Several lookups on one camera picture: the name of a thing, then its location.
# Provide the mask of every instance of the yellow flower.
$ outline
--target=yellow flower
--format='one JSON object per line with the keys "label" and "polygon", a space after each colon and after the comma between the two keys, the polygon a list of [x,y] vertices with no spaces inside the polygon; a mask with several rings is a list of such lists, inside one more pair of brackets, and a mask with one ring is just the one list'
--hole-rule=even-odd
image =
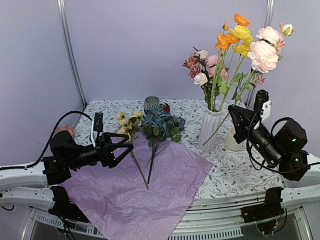
{"label": "yellow flower", "polygon": [[254,38],[250,35],[250,30],[246,26],[237,25],[233,29],[230,29],[231,33],[236,36],[238,39],[241,39],[245,42],[252,42]]}
{"label": "yellow flower", "polygon": [[227,31],[229,29],[226,21],[224,22],[222,29],[225,31]]}
{"label": "yellow flower", "polygon": [[250,43],[244,41],[241,45],[238,46],[233,46],[232,47],[233,51],[237,54],[241,54],[244,56],[246,59],[248,59],[248,52],[250,51]]}
{"label": "yellow flower", "polygon": [[118,121],[121,121],[121,120],[124,119],[125,115],[126,115],[126,112],[125,112],[125,111],[120,111],[120,112],[118,112],[118,114],[116,115],[115,118],[116,118]]}
{"label": "yellow flower", "polygon": [[141,111],[135,111],[135,112],[133,113],[133,116],[134,116],[134,117],[137,117],[138,119],[142,118],[143,115],[144,115],[144,113],[141,112]]}
{"label": "yellow flower", "polygon": [[118,130],[118,134],[127,134],[127,131],[122,127]]}
{"label": "yellow flower", "polygon": [[128,119],[124,118],[124,119],[120,120],[119,124],[121,127],[128,127],[128,125],[129,125]]}
{"label": "yellow flower", "polygon": [[239,13],[234,15],[234,21],[240,26],[248,26],[250,22],[244,16],[241,16]]}
{"label": "yellow flower", "polygon": [[226,38],[227,38],[229,44],[236,44],[240,40],[235,35],[233,35],[231,32],[229,32],[226,35]]}
{"label": "yellow flower", "polygon": [[229,48],[230,44],[228,42],[227,36],[224,33],[219,33],[216,37],[217,43],[215,44],[215,48],[221,48],[222,50],[226,50]]}

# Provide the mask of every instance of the pink rose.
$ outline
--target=pink rose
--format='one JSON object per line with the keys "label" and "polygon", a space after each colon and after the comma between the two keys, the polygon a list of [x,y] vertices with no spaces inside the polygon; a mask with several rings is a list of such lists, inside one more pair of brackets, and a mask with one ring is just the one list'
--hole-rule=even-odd
{"label": "pink rose", "polygon": [[201,72],[201,69],[200,69],[199,65],[192,65],[190,67],[189,77],[194,79],[195,76],[198,75],[200,72]]}
{"label": "pink rose", "polygon": [[279,59],[276,48],[265,41],[251,42],[248,57],[252,60],[253,70],[263,74],[275,69]]}
{"label": "pink rose", "polygon": [[[212,77],[213,75],[215,75],[215,71],[216,71],[216,66],[210,67],[208,70],[209,77]],[[228,77],[228,72],[225,69],[222,69],[220,73],[220,77],[225,79],[226,77]]]}
{"label": "pink rose", "polygon": [[284,35],[271,26],[261,28],[255,36],[257,39],[267,40],[277,49],[278,53],[285,46]]}
{"label": "pink rose", "polygon": [[218,55],[208,56],[208,57],[206,58],[205,66],[206,66],[207,68],[215,67],[215,66],[217,65],[217,62],[218,62]]}

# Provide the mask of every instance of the wrapping paper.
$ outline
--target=wrapping paper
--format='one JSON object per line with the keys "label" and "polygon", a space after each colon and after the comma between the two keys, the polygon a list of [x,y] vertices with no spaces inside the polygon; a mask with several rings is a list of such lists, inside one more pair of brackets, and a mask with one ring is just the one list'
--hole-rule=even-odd
{"label": "wrapping paper", "polygon": [[[148,177],[151,148],[141,134],[133,152]],[[62,186],[108,240],[166,240],[175,229],[212,163],[165,141],[154,159],[149,190],[130,154],[118,166],[86,166]]]}

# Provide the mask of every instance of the table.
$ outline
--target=table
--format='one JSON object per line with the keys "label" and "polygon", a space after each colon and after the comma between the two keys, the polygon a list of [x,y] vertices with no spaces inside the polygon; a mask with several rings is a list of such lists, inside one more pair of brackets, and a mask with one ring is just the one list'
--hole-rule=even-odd
{"label": "table", "polygon": [[[185,130],[181,144],[213,163],[205,181],[199,188],[195,199],[214,199],[265,192],[268,188],[284,187],[281,175],[262,169],[257,171],[249,161],[246,150],[231,151],[225,147],[225,136],[233,126],[229,117],[221,126],[212,152],[203,152],[198,148],[198,137],[202,118],[206,110],[204,100],[168,99],[170,112],[185,119]],[[94,117],[96,112],[103,113],[103,131],[115,132],[119,128],[116,114],[125,111],[128,114],[143,111],[143,100],[99,100],[91,101],[84,112]],[[226,101],[222,116],[227,114],[231,101]],[[89,140],[91,121],[82,116],[75,127],[75,141],[81,145],[91,144]],[[262,161],[257,152],[253,156]]]}

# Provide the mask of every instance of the black bracket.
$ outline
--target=black bracket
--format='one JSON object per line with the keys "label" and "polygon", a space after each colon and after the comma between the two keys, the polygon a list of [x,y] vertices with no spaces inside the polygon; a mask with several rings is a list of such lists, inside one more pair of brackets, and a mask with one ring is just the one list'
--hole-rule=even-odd
{"label": "black bracket", "polygon": [[244,222],[251,223],[284,214],[285,211],[281,207],[282,190],[282,187],[269,188],[265,192],[263,203],[241,208],[241,217]]}
{"label": "black bracket", "polygon": [[63,219],[70,219],[79,222],[89,223],[88,218],[78,208],[70,202],[67,191],[62,186],[52,186],[54,206],[48,210],[49,214],[59,216]]}

